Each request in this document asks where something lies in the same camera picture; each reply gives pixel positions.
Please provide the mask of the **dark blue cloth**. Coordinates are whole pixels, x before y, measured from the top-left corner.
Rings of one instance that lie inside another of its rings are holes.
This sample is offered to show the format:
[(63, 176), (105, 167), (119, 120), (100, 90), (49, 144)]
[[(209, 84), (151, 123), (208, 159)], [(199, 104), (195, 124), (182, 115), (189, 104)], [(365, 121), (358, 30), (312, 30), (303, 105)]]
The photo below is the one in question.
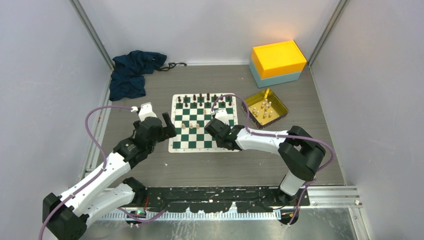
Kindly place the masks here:
[(114, 70), (109, 84), (109, 100), (123, 98), (136, 99), (146, 95), (144, 75), (153, 74), (167, 60), (165, 54), (151, 51), (134, 50), (128, 54), (115, 56)]

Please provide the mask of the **yellow box lid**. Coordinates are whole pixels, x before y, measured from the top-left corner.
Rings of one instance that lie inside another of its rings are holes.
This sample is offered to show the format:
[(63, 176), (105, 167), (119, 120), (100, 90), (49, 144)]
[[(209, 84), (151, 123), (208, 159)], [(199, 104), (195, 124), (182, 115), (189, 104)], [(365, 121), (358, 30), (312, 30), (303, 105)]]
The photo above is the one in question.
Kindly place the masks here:
[(300, 72), (307, 63), (294, 40), (255, 46), (250, 58), (262, 79)]

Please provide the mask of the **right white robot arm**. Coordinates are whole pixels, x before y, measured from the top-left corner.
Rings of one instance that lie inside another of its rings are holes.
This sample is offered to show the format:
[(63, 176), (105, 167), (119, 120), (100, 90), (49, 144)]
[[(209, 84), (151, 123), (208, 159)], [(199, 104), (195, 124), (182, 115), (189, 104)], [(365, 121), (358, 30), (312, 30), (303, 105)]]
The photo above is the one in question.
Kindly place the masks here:
[(212, 119), (204, 127), (219, 148), (230, 151), (256, 150), (280, 155), (288, 167), (277, 192), (283, 205), (291, 205), (297, 199), (302, 185), (312, 181), (326, 155), (323, 144), (313, 138), (300, 126), (288, 131), (247, 131), (245, 126), (230, 127), (219, 119)]

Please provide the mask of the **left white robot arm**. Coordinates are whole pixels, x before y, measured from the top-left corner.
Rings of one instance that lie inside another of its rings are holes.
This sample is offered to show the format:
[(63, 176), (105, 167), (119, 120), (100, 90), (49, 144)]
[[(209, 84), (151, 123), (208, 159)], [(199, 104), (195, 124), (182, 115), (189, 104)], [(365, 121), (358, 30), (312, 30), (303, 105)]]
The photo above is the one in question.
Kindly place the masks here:
[(48, 229), (58, 240), (78, 240), (92, 223), (112, 210), (128, 204), (138, 207), (145, 202), (146, 188), (133, 177), (104, 193), (110, 184), (144, 161), (157, 143), (177, 135), (167, 112), (159, 119), (150, 110), (136, 111), (139, 120), (134, 122), (134, 133), (121, 140), (101, 165), (63, 193), (50, 193), (43, 199), (39, 239)]

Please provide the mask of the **aluminium front rail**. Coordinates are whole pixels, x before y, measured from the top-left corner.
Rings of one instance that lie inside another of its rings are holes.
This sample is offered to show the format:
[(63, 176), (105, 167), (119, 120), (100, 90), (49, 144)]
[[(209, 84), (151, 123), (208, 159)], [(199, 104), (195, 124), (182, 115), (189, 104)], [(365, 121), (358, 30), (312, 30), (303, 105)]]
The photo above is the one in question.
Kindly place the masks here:
[[(154, 217), (157, 213), (147, 212), (146, 218), (150, 219)], [(163, 213), (157, 221), (235, 221), (235, 220), (281, 220), (280, 211), (274, 212), (247, 212), (247, 213), (238, 213), (236, 210), (230, 210), (228, 212), (216, 212), (216, 213), (205, 213), (199, 211), (198, 213), (193, 213), (190, 211), (186, 212), (165, 212)], [(100, 220), (104, 221), (119, 221), (119, 220), (130, 220), (124, 212), (120, 210), (114, 210), (111, 213), (104, 215)]]

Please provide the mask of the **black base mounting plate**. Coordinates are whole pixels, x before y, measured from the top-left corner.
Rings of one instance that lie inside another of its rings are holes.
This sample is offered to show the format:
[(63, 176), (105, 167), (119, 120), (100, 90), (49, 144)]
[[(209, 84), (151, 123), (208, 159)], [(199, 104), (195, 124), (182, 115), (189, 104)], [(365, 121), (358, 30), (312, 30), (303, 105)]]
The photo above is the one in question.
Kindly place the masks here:
[(237, 213), (269, 213), (281, 207), (309, 206), (307, 192), (299, 189), (291, 202), (279, 199), (277, 186), (224, 186), (224, 187), (149, 187), (136, 197), (129, 207), (141, 207), (169, 213), (226, 213), (235, 205)]

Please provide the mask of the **light blue box base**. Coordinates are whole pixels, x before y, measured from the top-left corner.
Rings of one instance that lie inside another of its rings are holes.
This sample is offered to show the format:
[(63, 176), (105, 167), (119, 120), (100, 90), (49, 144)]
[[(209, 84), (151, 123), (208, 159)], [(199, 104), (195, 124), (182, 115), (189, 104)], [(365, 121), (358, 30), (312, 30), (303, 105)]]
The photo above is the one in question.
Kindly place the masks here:
[(268, 78), (261, 78), (252, 60), (249, 61), (249, 69), (256, 82), (256, 85), (259, 88), (296, 81), (302, 73), (302, 71), (298, 71), (298, 72), (292, 72), (292, 73), (282, 74), (282, 75), (268, 77)]

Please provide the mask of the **green white chess board mat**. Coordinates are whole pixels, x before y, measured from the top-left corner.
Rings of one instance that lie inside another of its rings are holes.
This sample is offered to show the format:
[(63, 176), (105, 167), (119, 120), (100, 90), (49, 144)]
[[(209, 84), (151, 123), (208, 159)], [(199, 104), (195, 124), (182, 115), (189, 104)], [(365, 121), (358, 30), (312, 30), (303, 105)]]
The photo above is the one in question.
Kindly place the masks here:
[(170, 118), (176, 129), (176, 136), (168, 143), (169, 153), (225, 153), (225, 148), (217, 147), (215, 139), (205, 130), (205, 125), (213, 118), (211, 107), (222, 93), (187, 93), (172, 96)]

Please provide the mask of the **gold metal tin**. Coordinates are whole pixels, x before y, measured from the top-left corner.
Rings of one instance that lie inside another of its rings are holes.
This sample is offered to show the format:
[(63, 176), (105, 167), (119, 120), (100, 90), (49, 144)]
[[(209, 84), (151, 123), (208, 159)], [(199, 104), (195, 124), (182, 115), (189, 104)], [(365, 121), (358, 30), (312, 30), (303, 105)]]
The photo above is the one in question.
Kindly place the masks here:
[(247, 104), (249, 116), (262, 125), (284, 118), (289, 113), (288, 108), (270, 88), (257, 92), (245, 98), (244, 101)]

